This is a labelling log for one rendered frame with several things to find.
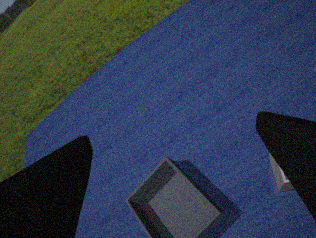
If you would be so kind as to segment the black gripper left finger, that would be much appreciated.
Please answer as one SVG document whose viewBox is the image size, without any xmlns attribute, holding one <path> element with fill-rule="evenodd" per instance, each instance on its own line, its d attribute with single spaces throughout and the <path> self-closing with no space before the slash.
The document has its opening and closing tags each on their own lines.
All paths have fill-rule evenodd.
<svg viewBox="0 0 316 238">
<path fill-rule="evenodd" d="M 0 238 L 74 238 L 92 158 L 81 135 L 0 181 Z"/>
</svg>

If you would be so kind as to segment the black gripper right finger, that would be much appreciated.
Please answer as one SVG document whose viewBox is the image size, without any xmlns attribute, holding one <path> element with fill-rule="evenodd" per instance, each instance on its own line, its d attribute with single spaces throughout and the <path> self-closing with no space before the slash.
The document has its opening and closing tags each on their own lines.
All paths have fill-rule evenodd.
<svg viewBox="0 0 316 238">
<path fill-rule="evenodd" d="M 316 122 L 259 111 L 256 130 L 316 221 Z"/>
</svg>

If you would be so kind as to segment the white square cup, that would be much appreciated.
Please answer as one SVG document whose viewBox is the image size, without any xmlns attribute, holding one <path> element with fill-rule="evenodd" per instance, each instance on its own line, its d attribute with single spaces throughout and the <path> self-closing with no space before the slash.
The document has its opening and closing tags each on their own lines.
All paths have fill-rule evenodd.
<svg viewBox="0 0 316 238">
<path fill-rule="evenodd" d="M 284 171 L 281 171 L 279 164 L 274 160 L 274 156 L 270 154 L 271 168 L 274 169 L 274 176 L 276 181 L 277 192 L 289 191 L 293 188 L 293 185 L 289 183 L 288 177 L 284 175 Z"/>
</svg>

